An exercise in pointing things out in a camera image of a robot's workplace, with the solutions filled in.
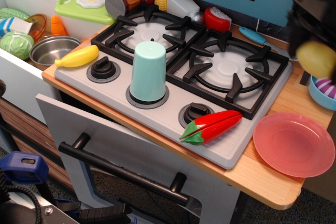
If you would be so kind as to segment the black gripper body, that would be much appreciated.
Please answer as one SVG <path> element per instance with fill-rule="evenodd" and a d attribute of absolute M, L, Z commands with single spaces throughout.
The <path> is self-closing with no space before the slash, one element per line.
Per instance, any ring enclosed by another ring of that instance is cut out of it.
<path fill-rule="evenodd" d="M 327 45 L 335 44 L 335 0 L 293 0 L 288 19 Z"/>

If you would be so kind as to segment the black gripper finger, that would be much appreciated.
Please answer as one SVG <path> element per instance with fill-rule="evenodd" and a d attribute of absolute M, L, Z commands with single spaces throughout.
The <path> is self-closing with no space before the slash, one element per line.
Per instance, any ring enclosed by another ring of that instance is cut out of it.
<path fill-rule="evenodd" d="M 292 24 L 289 35 L 289 56 L 295 56 L 296 50 L 309 39 L 309 32 L 297 24 Z"/>
<path fill-rule="evenodd" d="M 331 77 L 331 83 L 336 84 L 336 73 L 333 73 L 333 75 Z"/>

